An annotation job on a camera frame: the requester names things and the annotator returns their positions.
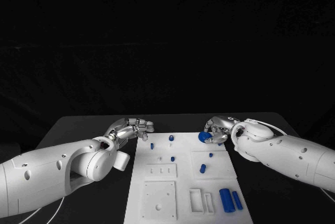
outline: table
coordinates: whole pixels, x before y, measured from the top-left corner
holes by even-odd
[[[140,118],[154,123],[154,132],[201,132],[209,118],[230,115],[240,120],[260,120],[289,135],[297,136],[284,118],[271,112],[225,114],[169,114],[169,115],[113,115],[62,117],[51,128],[36,149],[91,139],[101,136],[120,118]],[[123,147],[130,154],[126,171],[111,169],[107,177],[81,187],[65,197],[62,207],[51,224],[123,224],[137,139]],[[319,188],[283,176],[261,163],[248,161],[234,151],[231,140],[225,142],[237,179],[248,205],[253,222],[258,223],[312,223],[328,222],[334,218],[335,203]],[[26,224],[45,224],[51,219],[61,200],[40,209]],[[17,224],[32,212],[0,219],[0,223]]]

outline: hole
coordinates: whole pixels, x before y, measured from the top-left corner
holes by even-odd
[[[58,166],[58,170],[61,170],[62,169],[62,162],[61,162],[61,160],[58,160],[58,162],[56,162],[56,166]]]
[[[156,210],[160,210],[160,209],[162,209],[162,205],[157,204],[157,205],[156,205]]]
[[[29,180],[29,179],[30,179],[30,176],[32,176],[32,171],[30,171],[30,170],[27,170],[27,171],[25,172],[25,178],[26,178],[26,180]]]

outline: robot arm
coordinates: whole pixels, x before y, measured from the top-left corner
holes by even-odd
[[[287,177],[335,192],[335,151],[290,135],[276,136],[257,121],[227,124],[234,150]]]
[[[120,119],[104,136],[33,150],[0,164],[0,218],[26,213],[100,181],[111,168],[124,171],[127,140],[153,132],[153,123]]]

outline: blue cylinder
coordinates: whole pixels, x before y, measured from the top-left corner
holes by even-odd
[[[240,201],[240,198],[238,198],[238,194],[237,194],[237,191],[232,192],[232,197],[234,197],[234,200],[235,200],[235,206],[240,210],[243,210],[243,204],[241,204],[241,201]]]
[[[201,165],[201,173],[205,173],[205,169],[206,169],[206,165],[202,164],[202,165]]]
[[[234,206],[234,203],[232,203],[230,190],[228,189],[221,189],[219,190],[219,196],[221,196],[221,201],[222,201],[225,213],[235,212],[235,206]]]
[[[202,132],[199,133],[199,135],[198,135],[198,138],[199,138],[201,142],[205,142],[205,140],[206,140],[208,138],[211,138],[211,133],[202,131]]]

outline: black background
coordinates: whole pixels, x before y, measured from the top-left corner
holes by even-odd
[[[277,112],[334,143],[335,0],[0,0],[0,136],[62,116]]]

